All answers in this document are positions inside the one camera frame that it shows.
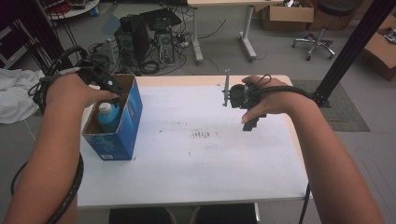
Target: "blue box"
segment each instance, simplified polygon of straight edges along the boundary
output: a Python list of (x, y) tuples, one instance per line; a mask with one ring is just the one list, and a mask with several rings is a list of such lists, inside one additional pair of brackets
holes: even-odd
[(103, 161), (130, 161), (142, 114), (142, 100), (133, 75), (115, 75), (124, 87), (120, 96), (120, 125), (115, 133), (104, 133), (98, 122), (99, 104), (96, 103), (84, 125), (82, 135)]

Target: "black strap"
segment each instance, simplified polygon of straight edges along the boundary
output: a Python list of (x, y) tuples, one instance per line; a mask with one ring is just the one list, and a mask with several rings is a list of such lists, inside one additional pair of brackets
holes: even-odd
[(300, 221), (298, 222), (299, 224), (303, 224), (305, 211), (306, 211), (306, 207), (308, 206), (310, 194), (311, 194), (311, 188), (309, 187), (309, 183), (308, 183), (308, 185), (306, 186), (306, 192), (305, 192), (305, 196), (304, 196), (303, 210), (301, 211)]

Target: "bottle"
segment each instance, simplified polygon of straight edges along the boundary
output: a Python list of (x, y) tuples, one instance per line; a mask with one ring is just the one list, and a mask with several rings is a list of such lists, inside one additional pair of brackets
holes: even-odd
[(99, 105), (98, 121), (105, 133), (115, 133), (120, 124), (120, 107), (109, 103)]

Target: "person's left arm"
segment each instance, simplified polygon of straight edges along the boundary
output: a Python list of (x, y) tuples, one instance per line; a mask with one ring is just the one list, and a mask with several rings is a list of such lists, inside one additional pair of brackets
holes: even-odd
[[(84, 108), (115, 97), (110, 91), (88, 87), (76, 74), (60, 77), (49, 87), (40, 131), (5, 223), (45, 223), (50, 219), (76, 174)], [(76, 222), (76, 210), (74, 200), (61, 221)]]

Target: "white table leg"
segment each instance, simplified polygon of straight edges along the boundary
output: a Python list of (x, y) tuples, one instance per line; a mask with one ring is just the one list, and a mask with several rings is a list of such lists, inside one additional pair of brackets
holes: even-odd
[(244, 32), (239, 32), (239, 34), (241, 35), (242, 44), (247, 49), (247, 53), (249, 55), (249, 61), (251, 63), (257, 58), (256, 52), (254, 51), (253, 47), (251, 47), (251, 44), (248, 41), (248, 30), (250, 29), (250, 21), (251, 21), (252, 15), (253, 15), (253, 8), (254, 8), (254, 6), (249, 6), (248, 7), (247, 20), (246, 20), (246, 23), (245, 23), (245, 31)]
[(195, 59), (197, 65), (201, 64), (204, 61), (204, 56), (201, 52), (201, 47), (199, 47), (198, 42), (198, 19), (197, 19), (197, 10), (198, 7), (193, 9), (193, 24), (192, 24), (192, 46), (194, 47)]

